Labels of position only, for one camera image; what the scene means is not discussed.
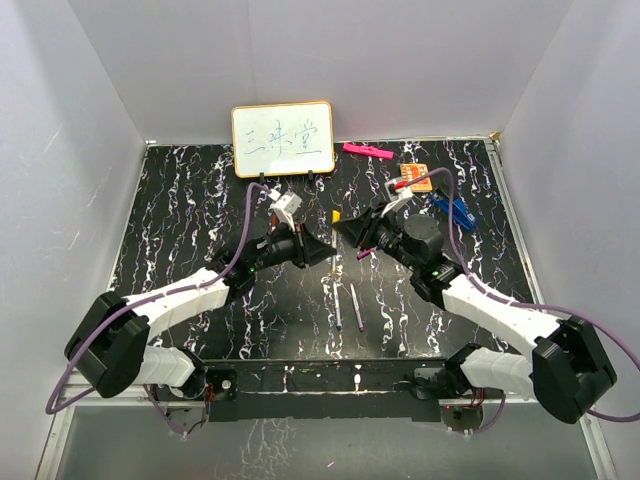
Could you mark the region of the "blue marker pen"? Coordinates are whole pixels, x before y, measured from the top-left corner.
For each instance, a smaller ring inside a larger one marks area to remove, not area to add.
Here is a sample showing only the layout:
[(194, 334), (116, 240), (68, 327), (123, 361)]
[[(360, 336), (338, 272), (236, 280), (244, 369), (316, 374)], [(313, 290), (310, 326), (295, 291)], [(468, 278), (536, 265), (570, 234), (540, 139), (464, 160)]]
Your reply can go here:
[(338, 291), (338, 285), (335, 281), (333, 282), (333, 298), (334, 298), (334, 307), (335, 307), (335, 316), (336, 316), (336, 329), (338, 331), (342, 331), (343, 322), (342, 322), (342, 315), (341, 315), (341, 308), (340, 308), (339, 291)]

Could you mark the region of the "yellow marker pen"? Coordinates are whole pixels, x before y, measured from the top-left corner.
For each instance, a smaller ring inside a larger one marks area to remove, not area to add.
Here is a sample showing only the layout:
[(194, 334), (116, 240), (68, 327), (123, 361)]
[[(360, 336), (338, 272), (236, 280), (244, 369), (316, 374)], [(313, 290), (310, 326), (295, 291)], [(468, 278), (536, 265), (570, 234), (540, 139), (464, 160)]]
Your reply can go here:
[(332, 228), (332, 214), (331, 214), (331, 246), (335, 250), (333, 256), (331, 257), (331, 273), (336, 273), (336, 262), (337, 262), (337, 241), (338, 241), (338, 233), (335, 228)]

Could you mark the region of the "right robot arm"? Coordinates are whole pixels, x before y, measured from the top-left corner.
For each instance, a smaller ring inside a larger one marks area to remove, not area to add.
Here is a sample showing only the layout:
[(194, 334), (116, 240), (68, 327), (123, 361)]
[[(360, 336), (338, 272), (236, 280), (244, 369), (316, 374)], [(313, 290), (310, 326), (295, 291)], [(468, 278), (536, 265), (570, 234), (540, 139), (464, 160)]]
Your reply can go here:
[(443, 251), (437, 222), (414, 214), (398, 222), (383, 206), (335, 223), (343, 240), (360, 252), (379, 249), (410, 270), (420, 298), (466, 318), (506, 341), (513, 353), (469, 343), (432, 377), (447, 395), (466, 397), (494, 389), (534, 398), (557, 420), (573, 424), (616, 383), (617, 374), (592, 325), (560, 319), (471, 281)]

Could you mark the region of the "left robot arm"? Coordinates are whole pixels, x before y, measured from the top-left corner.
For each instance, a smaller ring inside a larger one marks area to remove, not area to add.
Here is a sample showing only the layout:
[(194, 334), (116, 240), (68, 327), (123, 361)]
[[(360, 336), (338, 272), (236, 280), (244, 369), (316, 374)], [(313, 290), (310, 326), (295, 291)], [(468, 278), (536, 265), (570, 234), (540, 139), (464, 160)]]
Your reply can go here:
[(178, 347), (156, 347), (152, 340), (204, 312), (218, 310), (246, 295), (258, 272), (289, 262), (304, 269), (335, 255), (333, 246), (305, 225), (279, 224), (235, 254), (223, 250), (205, 267), (175, 283), (122, 297), (113, 291), (91, 305), (67, 343), (64, 355), (103, 398), (132, 385), (163, 385), (194, 399), (206, 389), (204, 363)]

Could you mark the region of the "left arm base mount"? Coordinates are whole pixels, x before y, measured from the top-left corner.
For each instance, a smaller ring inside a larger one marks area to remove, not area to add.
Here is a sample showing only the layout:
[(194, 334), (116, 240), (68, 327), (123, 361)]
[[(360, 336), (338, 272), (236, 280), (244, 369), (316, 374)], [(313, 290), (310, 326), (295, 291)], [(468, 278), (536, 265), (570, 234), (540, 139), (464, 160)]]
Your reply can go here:
[(205, 407), (237, 399), (238, 374), (222, 367), (204, 367), (196, 370), (182, 387), (153, 385), (152, 397), (161, 403), (191, 402)]

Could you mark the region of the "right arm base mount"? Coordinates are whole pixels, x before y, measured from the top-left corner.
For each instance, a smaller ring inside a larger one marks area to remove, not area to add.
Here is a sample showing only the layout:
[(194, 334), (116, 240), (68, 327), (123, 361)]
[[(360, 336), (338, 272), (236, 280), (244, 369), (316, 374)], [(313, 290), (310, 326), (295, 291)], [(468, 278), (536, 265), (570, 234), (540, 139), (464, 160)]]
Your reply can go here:
[(461, 370), (447, 370), (444, 366), (429, 368), (419, 366), (393, 384), (394, 392), (406, 392), (421, 401), (446, 399), (467, 400), (466, 408), (480, 408), (488, 399), (490, 390), (473, 387), (463, 378)]

